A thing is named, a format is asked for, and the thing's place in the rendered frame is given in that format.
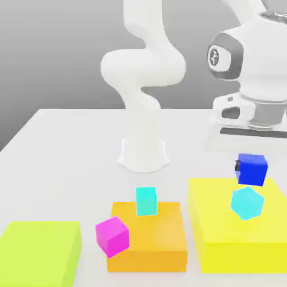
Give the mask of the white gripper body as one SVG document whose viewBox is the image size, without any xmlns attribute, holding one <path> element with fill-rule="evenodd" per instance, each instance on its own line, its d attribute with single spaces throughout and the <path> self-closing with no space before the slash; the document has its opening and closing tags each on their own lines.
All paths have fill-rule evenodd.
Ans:
<svg viewBox="0 0 287 287">
<path fill-rule="evenodd" d="M 269 131 L 213 124 L 205 148 L 210 151 L 261 155 L 287 155 L 287 122 Z"/>
</svg>

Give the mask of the small blue cube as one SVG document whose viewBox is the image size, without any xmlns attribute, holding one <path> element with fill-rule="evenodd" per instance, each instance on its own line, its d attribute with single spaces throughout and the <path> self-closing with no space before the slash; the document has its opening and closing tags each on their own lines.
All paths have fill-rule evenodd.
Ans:
<svg viewBox="0 0 287 287">
<path fill-rule="evenodd" d="M 263 155 L 238 154 L 235 173 L 239 184 L 260 186 L 265 181 L 268 163 Z"/>
</svg>

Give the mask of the small cyan cube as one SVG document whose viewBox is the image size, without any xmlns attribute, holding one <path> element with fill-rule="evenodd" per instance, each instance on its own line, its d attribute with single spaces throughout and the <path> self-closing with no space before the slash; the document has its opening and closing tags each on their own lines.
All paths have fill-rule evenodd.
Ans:
<svg viewBox="0 0 287 287">
<path fill-rule="evenodd" d="M 265 198 L 251 187 L 233 191 L 230 208 L 242 219 L 249 220 L 262 214 Z"/>
</svg>

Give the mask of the small turquoise cube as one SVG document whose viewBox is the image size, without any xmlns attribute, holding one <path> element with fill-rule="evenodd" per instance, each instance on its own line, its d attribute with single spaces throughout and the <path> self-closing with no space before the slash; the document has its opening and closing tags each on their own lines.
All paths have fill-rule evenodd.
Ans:
<svg viewBox="0 0 287 287">
<path fill-rule="evenodd" d="M 158 209 L 155 187 L 136 188 L 136 215 L 156 216 Z"/>
</svg>

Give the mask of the small magenta cube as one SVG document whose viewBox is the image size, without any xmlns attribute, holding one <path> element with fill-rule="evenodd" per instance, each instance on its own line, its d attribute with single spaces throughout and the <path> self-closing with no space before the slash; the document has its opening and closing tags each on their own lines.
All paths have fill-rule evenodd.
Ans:
<svg viewBox="0 0 287 287">
<path fill-rule="evenodd" d="M 97 224 L 95 232 L 98 246 L 108 258 L 129 248 L 129 229 L 117 216 Z"/>
</svg>

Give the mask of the large yellow box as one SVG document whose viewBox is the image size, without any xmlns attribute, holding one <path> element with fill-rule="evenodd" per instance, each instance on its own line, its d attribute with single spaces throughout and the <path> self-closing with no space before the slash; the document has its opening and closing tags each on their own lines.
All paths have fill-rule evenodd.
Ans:
<svg viewBox="0 0 287 287">
<path fill-rule="evenodd" d="M 287 274 L 287 197 L 268 178 L 255 191 L 259 217 L 242 220 L 231 208 L 234 178 L 191 178 L 188 211 L 203 274 Z"/>
</svg>

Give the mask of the large orange box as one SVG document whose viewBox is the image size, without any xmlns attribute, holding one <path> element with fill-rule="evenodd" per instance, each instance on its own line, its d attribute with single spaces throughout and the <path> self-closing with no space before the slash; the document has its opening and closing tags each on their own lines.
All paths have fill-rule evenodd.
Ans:
<svg viewBox="0 0 287 287">
<path fill-rule="evenodd" d="M 129 248 L 107 259 L 108 272 L 186 272 L 188 247 L 179 202 L 158 202 L 156 216 L 137 216 L 135 202 L 114 202 L 129 228 Z"/>
</svg>

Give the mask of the large lime box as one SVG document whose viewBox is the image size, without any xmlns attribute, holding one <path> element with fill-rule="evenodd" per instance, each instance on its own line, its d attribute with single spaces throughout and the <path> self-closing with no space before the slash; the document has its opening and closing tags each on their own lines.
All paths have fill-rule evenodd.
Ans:
<svg viewBox="0 0 287 287">
<path fill-rule="evenodd" d="M 0 287 L 73 287 L 78 221 L 12 221 L 0 237 Z"/>
</svg>

